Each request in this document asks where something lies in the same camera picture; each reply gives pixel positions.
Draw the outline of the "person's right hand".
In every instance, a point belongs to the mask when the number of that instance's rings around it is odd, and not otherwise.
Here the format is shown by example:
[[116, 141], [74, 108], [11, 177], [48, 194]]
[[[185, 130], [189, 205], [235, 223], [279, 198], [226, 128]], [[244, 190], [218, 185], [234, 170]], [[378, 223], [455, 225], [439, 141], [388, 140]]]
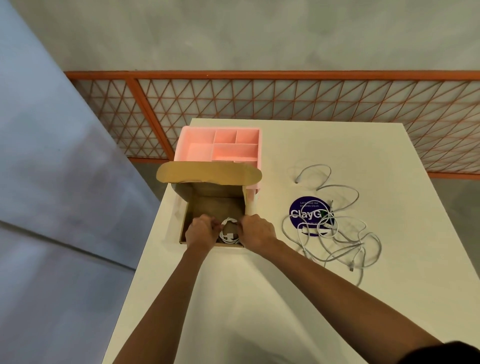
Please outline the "person's right hand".
[[250, 216], [250, 236], [248, 241], [240, 243], [251, 252], [267, 257], [279, 245], [273, 224], [257, 214], [244, 216]]

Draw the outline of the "person's left hand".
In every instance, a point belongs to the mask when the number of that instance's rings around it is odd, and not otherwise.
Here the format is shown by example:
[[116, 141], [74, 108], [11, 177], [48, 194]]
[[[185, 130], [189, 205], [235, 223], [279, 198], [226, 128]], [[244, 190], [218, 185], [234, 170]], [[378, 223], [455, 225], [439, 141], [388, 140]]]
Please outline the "person's left hand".
[[202, 214], [192, 220], [185, 233], [187, 250], [208, 253], [216, 244], [217, 240], [212, 240], [209, 235], [209, 217]]

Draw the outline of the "person's right forearm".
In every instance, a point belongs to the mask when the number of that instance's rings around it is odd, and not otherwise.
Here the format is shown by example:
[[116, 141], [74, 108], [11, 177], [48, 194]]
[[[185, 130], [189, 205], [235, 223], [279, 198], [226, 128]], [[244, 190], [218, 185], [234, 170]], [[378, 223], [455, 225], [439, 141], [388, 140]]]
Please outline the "person's right forearm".
[[386, 303], [278, 239], [266, 240], [258, 254], [275, 265], [369, 364], [397, 364], [414, 350], [441, 344]]

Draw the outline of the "person's left forearm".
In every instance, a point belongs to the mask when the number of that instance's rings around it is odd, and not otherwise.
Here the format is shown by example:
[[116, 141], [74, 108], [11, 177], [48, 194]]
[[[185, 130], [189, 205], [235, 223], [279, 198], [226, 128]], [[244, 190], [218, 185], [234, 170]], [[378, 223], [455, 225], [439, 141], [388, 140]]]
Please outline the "person's left forearm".
[[188, 245], [112, 364], [174, 364], [195, 282], [212, 247], [204, 241]]

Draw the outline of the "brown cardboard box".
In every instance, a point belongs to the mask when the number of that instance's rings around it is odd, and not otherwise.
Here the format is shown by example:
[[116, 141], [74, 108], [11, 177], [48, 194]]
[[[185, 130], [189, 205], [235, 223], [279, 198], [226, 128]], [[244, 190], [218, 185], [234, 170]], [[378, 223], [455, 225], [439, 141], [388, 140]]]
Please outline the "brown cardboard box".
[[185, 234], [193, 219], [206, 214], [224, 225], [217, 246], [242, 247], [236, 225], [253, 213], [262, 180], [259, 168], [234, 161], [170, 161], [159, 167], [156, 178], [169, 184], [180, 201], [175, 212], [181, 224], [180, 244], [186, 244]]

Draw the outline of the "round blue sticker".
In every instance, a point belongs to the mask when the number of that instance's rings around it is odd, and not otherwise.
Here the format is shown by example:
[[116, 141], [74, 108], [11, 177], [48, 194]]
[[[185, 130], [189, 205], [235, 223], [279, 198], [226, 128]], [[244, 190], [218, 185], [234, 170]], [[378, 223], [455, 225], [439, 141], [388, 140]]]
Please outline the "round blue sticker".
[[300, 233], [313, 237], [332, 235], [337, 227], [330, 204], [314, 196], [298, 197], [291, 203], [289, 219]]

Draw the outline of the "pink compartment organizer tray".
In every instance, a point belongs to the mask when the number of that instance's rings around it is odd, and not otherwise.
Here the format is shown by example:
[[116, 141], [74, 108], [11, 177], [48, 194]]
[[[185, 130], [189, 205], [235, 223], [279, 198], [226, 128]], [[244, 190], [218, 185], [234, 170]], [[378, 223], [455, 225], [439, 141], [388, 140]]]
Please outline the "pink compartment organizer tray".
[[187, 127], [173, 161], [246, 162], [261, 170], [262, 132], [258, 128]]

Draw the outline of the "orange lattice fence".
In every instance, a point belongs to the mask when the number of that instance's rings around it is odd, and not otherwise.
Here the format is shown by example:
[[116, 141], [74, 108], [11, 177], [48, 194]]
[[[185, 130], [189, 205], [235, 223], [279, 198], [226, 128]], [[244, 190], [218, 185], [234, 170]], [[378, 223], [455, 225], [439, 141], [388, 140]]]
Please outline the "orange lattice fence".
[[431, 178], [480, 181], [480, 70], [66, 71], [134, 162], [193, 118], [401, 123]]

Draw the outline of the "black sleeve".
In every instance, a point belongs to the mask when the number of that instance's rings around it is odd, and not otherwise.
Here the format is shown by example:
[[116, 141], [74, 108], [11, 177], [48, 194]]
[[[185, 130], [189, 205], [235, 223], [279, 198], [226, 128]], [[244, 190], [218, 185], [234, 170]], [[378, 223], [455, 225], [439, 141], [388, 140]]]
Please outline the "black sleeve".
[[397, 364], [480, 364], [480, 349], [461, 341], [416, 349]]

